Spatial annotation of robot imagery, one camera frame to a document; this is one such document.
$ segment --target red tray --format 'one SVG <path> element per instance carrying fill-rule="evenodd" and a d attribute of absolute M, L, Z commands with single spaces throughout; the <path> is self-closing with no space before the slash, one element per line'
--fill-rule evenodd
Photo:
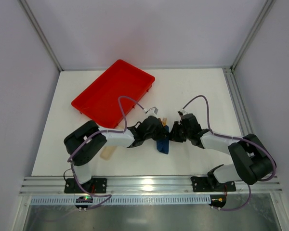
<path fill-rule="evenodd" d="M 73 100 L 72 106 L 97 124 L 105 128 L 115 128 L 123 119 L 118 97 L 126 95 L 139 101 L 154 81 L 152 75 L 123 60 L 117 60 Z M 128 99 L 122 99 L 121 102 L 125 114 L 135 106 L 135 103 Z"/>

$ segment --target purple cable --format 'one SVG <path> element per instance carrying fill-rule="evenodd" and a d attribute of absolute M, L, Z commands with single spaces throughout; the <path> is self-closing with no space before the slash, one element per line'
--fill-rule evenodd
<path fill-rule="evenodd" d="M 221 210 L 221 211 L 233 212 L 233 211 L 237 211 L 237 210 L 245 207 L 250 202 L 250 199 L 251 199 L 251 188 L 250 188 L 250 185 L 248 184 L 247 187 L 249 188 L 249 196 L 248 196 L 246 202 L 243 205 L 241 205 L 241 206 L 239 206 L 237 208 L 220 208 L 220 209 L 218 209 L 217 207 L 214 207 L 214 206 L 213 206 L 213 208 L 215 208 L 217 210 Z"/>
<path fill-rule="evenodd" d="M 97 207 L 101 206 L 102 204 L 104 204 L 106 201 L 108 201 L 108 200 L 111 198 L 111 195 L 110 195 L 110 194 L 98 196 L 98 195 L 95 195 L 95 194 L 93 194 L 93 193 L 87 192 L 87 191 L 82 187 L 82 185 L 80 184 L 80 182 L 79 182 L 79 180 L 78 180 L 78 178 L 77 178 L 77 176 L 76 176 L 76 174 L 75 174 L 74 165 L 73 165 L 72 163 L 71 163 L 71 169 L 72 169 L 73 176 L 74 176 L 74 179 L 75 179 L 78 187 L 79 187 L 84 193 L 90 195 L 91 197 L 96 197 L 96 198 L 104 198 L 104 197 L 107 197 L 105 200 L 103 200 L 102 202 L 98 203 L 97 205 L 93 205 L 93 206 L 87 208 L 87 210 L 97 208 Z"/>
<path fill-rule="evenodd" d="M 124 127 L 124 130 L 120 130 L 120 131 L 116 131 L 116 130 L 101 130 L 101 131 L 97 131 L 93 134 L 91 134 L 84 142 L 82 142 L 82 144 L 72 153 L 72 155 L 67 159 L 67 161 L 70 163 L 73 159 L 73 157 L 76 155 L 76 153 L 79 152 L 80 149 L 82 149 L 82 147 L 90 140 L 92 139 L 92 137 L 100 134 L 100 133 L 104 133 L 104 132 L 113 132 L 113 133 L 124 133 L 127 129 L 127 120 L 126 120 L 126 115 L 124 113 L 124 110 L 123 110 L 123 107 L 122 107 L 122 104 L 121 104 L 121 99 L 122 98 L 125 98 L 125 99 L 129 99 L 131 101 L 133 101 L 135 104 L 137 104 L 141 109 L 144 110 L 144 107 L 142 107 L 137 101 L 133 100 L 131 97 L 128 97 L 128 96 L 120 96 L 118 98 L 118 103 L 119 103 L 119 107 L 120 107 L 120 110 L 122 112 L 122 115 L 123 115 L 123 119 L 124 119 L 124 123 L 125 123 L 125 127 Z"/>
<path fill-rule="evenodd" d="M 192 101 L 194 101 L 195 99 L 197 98 L 203 98 L 206 102 L 206 105 L 207 105 L 207 122 L 208 122 L 208 128 L 210 130 L 210 132 L 213 134 L 213 136 L 217 136 L 217 137 L 221 137 L 221 138 L 226 138 L 226 139 L 232 139 L 232 140 L 238 140 L 238 141 L 244 141 L 246 143 L 249 143 L 251 145 L 253 145 L 254 147 L 260 149 L 261 151 L 263 151 L 265 153 L 265 155 L 268 157 L 268 159 L 271 161 L 271 164 L 272 164 L 272 175 L 269 176 L 268 178 L 266 179 L 261 179 L 259 181 L 269 181 L 271 180 L 272 178 L 274 178 L 275 174 L 276 174 L 276 165 L 275 165 L 275 162 L 274 162 L 274 159 L 272 158 L 272 156 L 268 153 L 267 150 L 265 150 L 264 148 L 262 148 L 261 146 L 259 146 L 258 144 L 254 143 L 254 142 L 251 142 L 247 139 L 244 139 L 244 138 L 241 138 L 241 137 L 232 137 L 232 136 L 227 136 L 227 135 L 223 135 L 223 134 L 217 134 L 215 132 L 213 132 L 213 130 L 211 129 L 211 125 L 210 125 L 210 109 L 209 109 L 209 102 L 208 102 L 208 99 L 204 96 L 204 95 L 198 95 L 194 98 L 192 98 L 184 107 L 183 109 L 185 109 Z M 240 207 L 238 208 L 230 208 L 230 209 L 227 209 L 227 208 L 221 208 L 220 210 L 222 211 L 236 211 L 238 209 L 241 209 L 243 208 L 245 205 L 247 205 L 247 203 L 250 201 L 250 198 L 251 198 L 251 189 L 250 189 L 250 186 L 248 185 L 248 188 L 249 188 L 249 197 L 247 199 L 247 201 Z"/>
<path fill-rule="evenodd" d="M 124 110 L 123 110 L 123 107 L 122 107 L 122 104 L 121 104 L 121 99 L 122 98 L 125 98 L 125 99 L 129 99 L 131 101 L 133 101 L 135 104 L 137 104 L 141 109 L 144 110 L 144 107 L 142 107 L 137 101 L 135 101 L 134 99 L 132 99 L 131 97 L 128 97 L 128 96 L 120 96 L 118 98 L 118 103 L 119 103 L 119 107 L 120 107 L 120 110 L 122 112 L 122 115 L 123 115 L 123 119 L 124 119 L 124 123 L 125 123 L 125 127 L 124 127 L 124 130 L 101 130 L 101 131 L 97 131 L 93 134 L 91 134 L 73 153 L 72 155 L 68 158 L 67 162 L 69 162 L 71 164 L 71 169 L 72 169 L 72 172 L 73 172 L 73 176 L 74 176 L 74 179 L 77 183 L 77 185 L 79 186 L 79 188 L 86 194 L 92 196 L 92 197 L 98 197 L 98 198 L 104 198 L 104 197 L 107 197 L 105 200 L 103 200 L 101 203 L 97 204 L 97 205 L 94 205 L 94 206 L 91 206 L 89 207 L 88 209 L 94 209 L 94 208 L 97 208 L 99 206 L 101 206 L 102 204 L 104 204 L 106 201 L 108 201 L 110 198 L 111 198 L 111 195 L 102 195 L 102 196 L 98 196 L 98 195 L 95 195 L 93 193 L 89 193 L 87 192 L 80 184 L 76 174 L 75 174 L 75 170 L 74 170 L 74 165 L 73 165 L 73 157 L 75 157 L 78 153 L 78 151 L 90 140 L 92 139 L 94 136 L 96 136 L 97 134 L 100 134 L 100 133 L 104 133 L 104 132 L 113 132 L 113 133 L 124 133 L 127 129 L 127 120 L 126 120 L 126 115 L 124 113 Z"/>

